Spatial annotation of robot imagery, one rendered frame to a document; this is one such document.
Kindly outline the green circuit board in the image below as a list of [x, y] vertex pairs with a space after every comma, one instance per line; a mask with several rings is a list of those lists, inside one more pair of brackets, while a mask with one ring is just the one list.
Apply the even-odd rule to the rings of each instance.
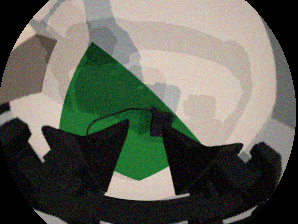
[[[172, 127], [194, 141], [196, 135], [156, 95], [152, 89], [133, 76], [124, 65], [106, 53], [97, 44], [89, 44], [72, 80], [61, 108], [61, 131], [86, 136], [101, 131], [121, 120], [129, 120], [124, 147], [114, 171], [130, 179], [141, 181], [168, 168], [162, 137], [150, 136], [152, 112], [124, 111], [128, 108], [157, 108], [157, 112], [170, 112]], [[100, 119], [101, 116], [106, 116]], [[93, 123], [97, 120], [96, 123]], [[89, 127], [89, 128], [88, 128]]]

